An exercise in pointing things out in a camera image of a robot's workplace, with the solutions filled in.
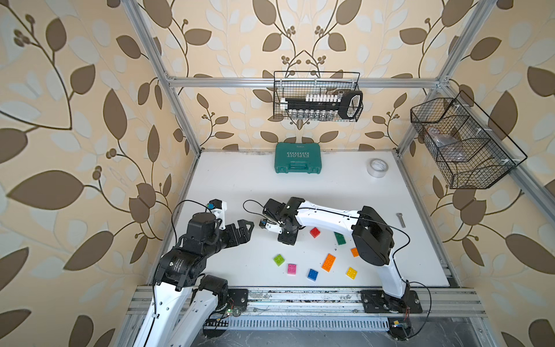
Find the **red lego brick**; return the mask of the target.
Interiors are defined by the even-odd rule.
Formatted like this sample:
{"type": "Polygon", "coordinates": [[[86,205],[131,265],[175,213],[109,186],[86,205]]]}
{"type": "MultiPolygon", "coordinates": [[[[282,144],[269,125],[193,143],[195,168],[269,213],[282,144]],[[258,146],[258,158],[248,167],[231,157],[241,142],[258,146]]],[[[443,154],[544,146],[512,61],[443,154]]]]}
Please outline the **red lego brick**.
{"type": "Polygon", "coordinates": [[[314,239],[316,239],[321,234],[321,231],[318,228],[313,228],[309,233],[314,239]]]}

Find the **dark green long lego brick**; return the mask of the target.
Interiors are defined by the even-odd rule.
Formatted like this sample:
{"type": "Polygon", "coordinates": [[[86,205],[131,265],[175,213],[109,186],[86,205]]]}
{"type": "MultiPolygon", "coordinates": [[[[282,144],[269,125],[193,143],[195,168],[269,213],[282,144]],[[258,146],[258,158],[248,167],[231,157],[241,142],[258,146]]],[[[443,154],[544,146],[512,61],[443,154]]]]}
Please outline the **dark green long lego brick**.
{"type": "Polygon", "coordinates": [[[344,235],[339,234],[339,233],[334,233],[334,235],[335,235],[335,239],[336,239],[336,242],[338,243],[338,245],[346,244],[346,240],[345,240],[344,235]]]}

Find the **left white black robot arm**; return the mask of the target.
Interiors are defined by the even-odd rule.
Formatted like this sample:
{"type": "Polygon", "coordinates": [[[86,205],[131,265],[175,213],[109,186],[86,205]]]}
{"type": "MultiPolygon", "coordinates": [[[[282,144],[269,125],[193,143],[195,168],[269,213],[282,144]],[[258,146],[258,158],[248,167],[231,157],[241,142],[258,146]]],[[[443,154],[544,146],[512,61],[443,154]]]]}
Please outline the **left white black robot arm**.
{"type": "Polygon", "coordinates": [[[254,223],[224,225],[214,213],[196,213],[186,234],[160,259],[153,279],[152,303],[135,346],[190,346],[205,322],[228,308],[228,281],[204,274],[209,257],[246,244],[254,223]]]}

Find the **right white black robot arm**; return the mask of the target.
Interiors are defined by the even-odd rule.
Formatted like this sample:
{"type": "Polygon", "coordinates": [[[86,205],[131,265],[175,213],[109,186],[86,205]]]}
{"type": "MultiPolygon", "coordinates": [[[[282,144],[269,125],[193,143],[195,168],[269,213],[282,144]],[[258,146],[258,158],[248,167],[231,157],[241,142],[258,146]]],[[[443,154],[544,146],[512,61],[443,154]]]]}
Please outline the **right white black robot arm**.
{"type": "Polygon", "coordinates": [[[402,299],[410,289],[394,261],[393,227],[374,208],[347,211],[316,205],[302,198],[288,202],[270,199],[262,209],[260,227],[278,235],[277,240],[293,246],[304,227],[332,231],[354,240],[359,257],[377,268],[385,295],[402,299]]]}

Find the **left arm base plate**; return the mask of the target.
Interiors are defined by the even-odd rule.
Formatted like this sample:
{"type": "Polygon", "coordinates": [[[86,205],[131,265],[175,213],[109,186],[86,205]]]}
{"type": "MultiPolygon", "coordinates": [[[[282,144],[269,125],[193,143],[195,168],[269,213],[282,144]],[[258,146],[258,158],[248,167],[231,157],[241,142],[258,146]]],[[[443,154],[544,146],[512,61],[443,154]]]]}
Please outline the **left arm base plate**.
{"type": "Polygon", "coordinates": [[[215,312],[231,310],[233,315],[240,315],[247,310],[249,303],[248,289],[223,289],[212,292],[216,298],[215,312]]]}

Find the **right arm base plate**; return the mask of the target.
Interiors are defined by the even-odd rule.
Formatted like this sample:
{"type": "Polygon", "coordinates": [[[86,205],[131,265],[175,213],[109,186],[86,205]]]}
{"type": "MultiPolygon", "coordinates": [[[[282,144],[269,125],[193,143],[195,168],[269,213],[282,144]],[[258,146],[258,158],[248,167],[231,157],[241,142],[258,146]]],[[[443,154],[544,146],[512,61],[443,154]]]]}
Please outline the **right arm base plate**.
{"type": "Polygon", "coordinates": [[[367,314],[421,314],[423,312],[415,291],[408,290],[399,299],[381,290],[362,290],[361,302],[367,314]]]}

